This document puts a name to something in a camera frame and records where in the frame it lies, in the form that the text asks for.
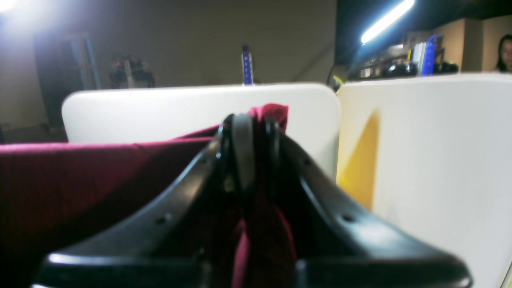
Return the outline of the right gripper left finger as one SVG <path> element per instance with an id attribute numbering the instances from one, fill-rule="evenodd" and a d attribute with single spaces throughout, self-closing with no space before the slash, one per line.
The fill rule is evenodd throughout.
<path id="1" fill-rule="evenodd" d="M 254 119 L 229 115 L 181 175 L 116 225 L 50 253 L 34 288 L 221 288 L 223 270 L 206 259 L 206 238 L 178 252 L 207 212 L 244 207 L 254 195 Z"/>

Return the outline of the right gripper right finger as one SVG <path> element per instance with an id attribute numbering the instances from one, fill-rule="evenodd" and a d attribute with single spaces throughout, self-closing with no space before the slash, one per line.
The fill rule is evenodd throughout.
<path id="1" fill-rule="evenodd" d="M 470 288 L 466 264 L 372 214 L 276 120 L 262 124 L 269 200 L 291 231 L 292 288 Z"/>

